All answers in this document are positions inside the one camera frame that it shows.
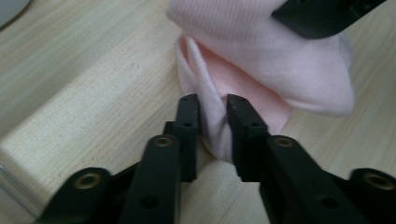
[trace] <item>wood grain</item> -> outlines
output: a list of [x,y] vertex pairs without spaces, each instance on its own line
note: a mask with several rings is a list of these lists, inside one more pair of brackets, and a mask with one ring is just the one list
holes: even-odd
[[[44,202],[77,170],[114,174],[139,161],[174,119],[182,93],[167,2],[35,0],[0,32],[0,162]],[[341,177],[358,167],[396,175],[395,24],[388,1],[346,30],[349,116],[294,111],[282,133]],[[183,184],[181,223],[268,223],[258,185],[241,183],[231,164],[201,148],[199,171]]]

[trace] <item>pink towel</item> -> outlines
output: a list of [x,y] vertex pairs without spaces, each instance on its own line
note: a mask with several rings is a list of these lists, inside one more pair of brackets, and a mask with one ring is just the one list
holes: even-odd
[[232,162],[226,118],[228,93],[247,98],[278,134],[296,107],[344,116],[353,107],[344,35],[308,40],[271,18],[284,0],[171,0],[168,17],[177,40],[178,75],[186,94],[201,101],[204,140]]

